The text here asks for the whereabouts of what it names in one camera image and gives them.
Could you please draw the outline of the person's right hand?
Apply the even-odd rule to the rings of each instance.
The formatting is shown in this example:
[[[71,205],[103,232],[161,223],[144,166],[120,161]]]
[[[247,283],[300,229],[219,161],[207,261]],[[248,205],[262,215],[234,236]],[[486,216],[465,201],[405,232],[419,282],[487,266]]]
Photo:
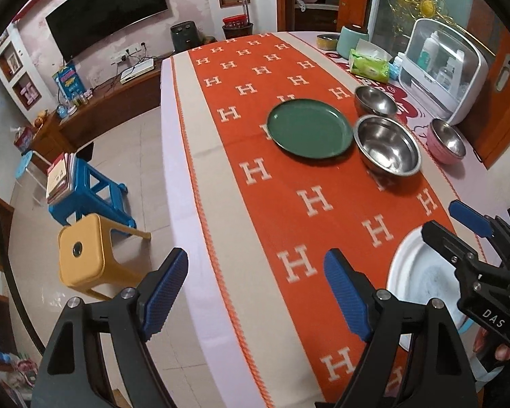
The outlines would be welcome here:
[[[494,335],[484,328],[480,328],[475,336],[473,351],[478,358],[492,353],[497,362],[510,365],[510,347],[505,343],[496,346]]]

